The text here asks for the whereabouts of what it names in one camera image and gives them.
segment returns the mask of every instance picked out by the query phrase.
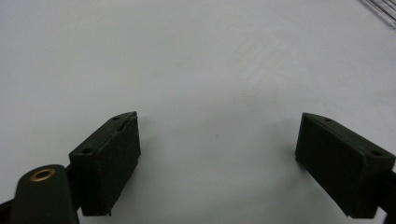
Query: white surface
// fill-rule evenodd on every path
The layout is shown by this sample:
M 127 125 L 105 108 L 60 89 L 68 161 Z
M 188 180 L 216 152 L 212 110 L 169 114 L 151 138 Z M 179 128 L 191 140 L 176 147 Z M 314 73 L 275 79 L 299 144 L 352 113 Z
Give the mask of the white surface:
M 396 153 L 394 30 L 357 0 L 0 1 L 0 202 L 110 117 L 142 158 L 88 223 L 347 218 L 299 169 L 303 112 Z

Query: white table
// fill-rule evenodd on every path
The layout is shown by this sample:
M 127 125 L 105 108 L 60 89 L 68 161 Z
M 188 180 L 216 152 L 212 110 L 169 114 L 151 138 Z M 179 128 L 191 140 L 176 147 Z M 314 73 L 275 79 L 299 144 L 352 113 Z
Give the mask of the white table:
M 294 160 L 303 112 L 396 153 L 396 31 L 358 0 L 0 2 L 0 203 L 136 110 L 142 157 L 89 223 L 347 218 Z

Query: black bracket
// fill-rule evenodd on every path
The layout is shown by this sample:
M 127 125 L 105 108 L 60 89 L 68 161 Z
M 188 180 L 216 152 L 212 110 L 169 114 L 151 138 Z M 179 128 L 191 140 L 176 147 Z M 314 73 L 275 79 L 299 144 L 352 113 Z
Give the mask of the black bracket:
M 111 215 L 140 157 L 136 112 L 118 115 L 70 152 L 70 165 L 47 165 L 25 174 L 14 200 L 0 204 L 1 224 L 78 223 Z
M 373 218 L 377 207 L 396 223 L 395 156 L 336 121 L 303 113 L 296 160 L 343 212 Z

